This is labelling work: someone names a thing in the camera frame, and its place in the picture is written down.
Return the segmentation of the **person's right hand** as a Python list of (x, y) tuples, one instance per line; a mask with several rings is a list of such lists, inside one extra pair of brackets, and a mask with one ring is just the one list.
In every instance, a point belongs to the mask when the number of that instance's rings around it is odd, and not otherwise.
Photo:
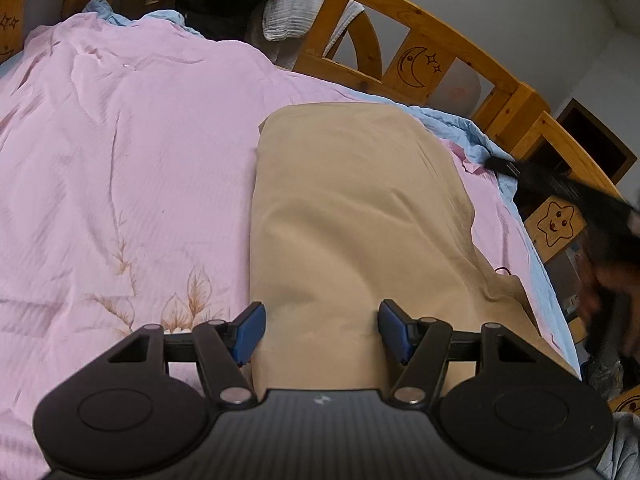
[(582, 252), (577, 259), (580, 289), (578, 292), (578, 316), (587, 332), (594, 326), (593, 318), (602, 310), (600, 292), (608, 290), (630, 299), (630, 315), (622, 339), (623, 354), (639, 354), (639, 269), (621, 263), (595, 264)]

